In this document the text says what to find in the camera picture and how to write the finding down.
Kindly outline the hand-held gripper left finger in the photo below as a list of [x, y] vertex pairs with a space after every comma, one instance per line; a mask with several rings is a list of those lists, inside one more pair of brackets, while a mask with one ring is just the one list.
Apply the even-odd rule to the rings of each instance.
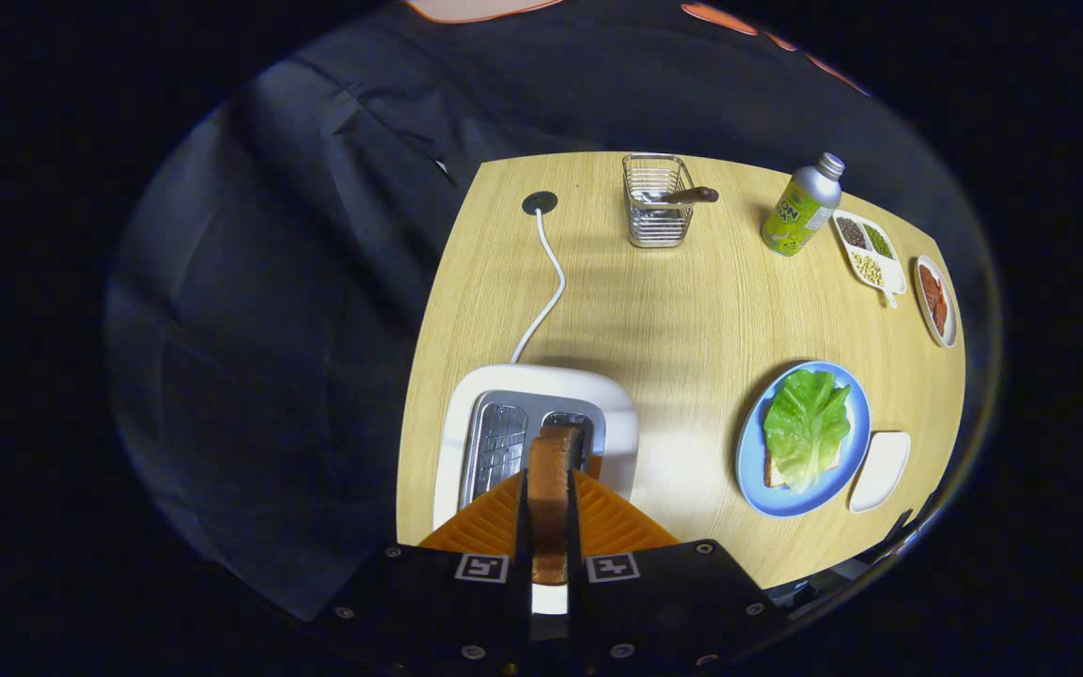
[[310, 637], [374, 676], [498, 674], [529, 632], [526, 480], [503, 480], [440, 528], [432, 547], [375, 547], [310, 622]]

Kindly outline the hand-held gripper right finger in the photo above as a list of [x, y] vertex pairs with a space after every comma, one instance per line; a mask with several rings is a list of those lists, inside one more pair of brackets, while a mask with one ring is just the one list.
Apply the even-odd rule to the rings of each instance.
[[580, 471], [569, 480], [569, 652], [575, 676], [712, 674], [792, 623], [723, 544], [678, 541]]

